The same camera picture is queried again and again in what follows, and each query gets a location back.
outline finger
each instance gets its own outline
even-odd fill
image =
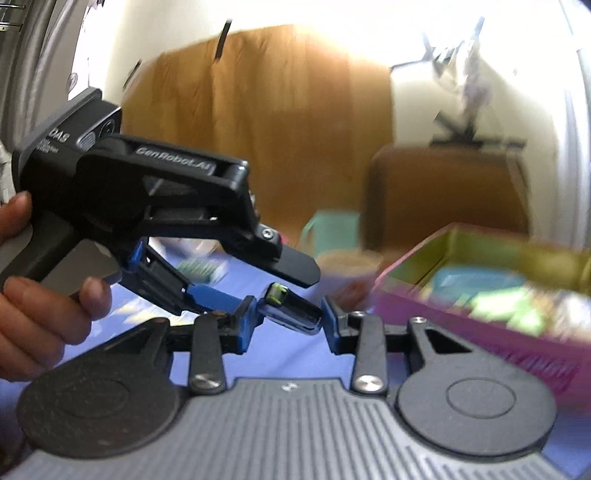
[[[0,242],[15,236],[31,220],[33,202],[28,192],[21,192],[12,197],[10,202],[0,207]]]
[[[91,320],[106,317],[111,311],[111,287],[100,278],[87,278],[82,284],[78,299]]]
[[[90,333],[90,317],[78,302],[33,280],[10,277],[4,295],[27,317],[70,345],[82,343]]]
[[[55,366],[64,356],[63,340],[33,322],[4,295],[0,295],[0,332],[46,368]]]
[[[7,380],[24,382],[41,375],[45,369],[0,333],[0,365]]]

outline blue table surface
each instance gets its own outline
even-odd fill
[[[265,272],[229,258],[229,273],[216,285],[221,291],[244,297],[259,297],[264,288],[275,278]],[[296,293],[309,295],[290,286]],[[70,359],[88,349],[132,328],[139,322],[155,316],[167,316],[173,325],[190,323],[194,315],[170,314],[138,298],[117,285],[113,287],[113,310],[105,319],[95,322],[88,340],[79,346],[68,347],[65,359]],[[171,379],[186,384],[188,354],[176,353]],[[335,356],[330,353],[324,335],[306,336],[292,332],[266,320],[256,329],[248,352],[242,356],[225,355],[224,365],[228,383],[239,377],[268,378],[341,378],[349,385],[353,368],[353,356]],[[391,359],[391,381],[405,378],[401,359]],[[10,384],[0,381],[0,445],[13,451],[21,441],[21,432],[15,418],[15,405],[26,384]],[[591,414],[586,417],[561,412],[556,426],[544,449],[544,454],[566,474],[577,478],[591,465]]]

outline pink box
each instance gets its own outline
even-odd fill
[[[590,344],[530,337],[419,298],[420,287],[430,276],[454,263],[515,270],[546,287],[589,294],[591,255],[506,232],[454,224],[391,265],[374,290],[375,313],[386,323],[405,325],[411,317],[425,317],[543,380],[560,406],[591,412]]]

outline round black foot pad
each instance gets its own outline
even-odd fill
[[[397,409],[430,443],[483,457],[542,447],[556,418],[540,380],[486,354],[442,355],[403,383]]]
[[[29,440],[57,456],[129,452],[160,435],[180,407],[177,387],[133,356],[95,356],[58,370],[31,383],[17,410]]]

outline gray ribbed platform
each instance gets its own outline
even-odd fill
[[[446,458],[406,434],[385,402],[354,396],[339,380],[239,380],[192,399],[142,450],[91,461],[35,452],[6,478],[568,480],[541,455],[491,465]]]

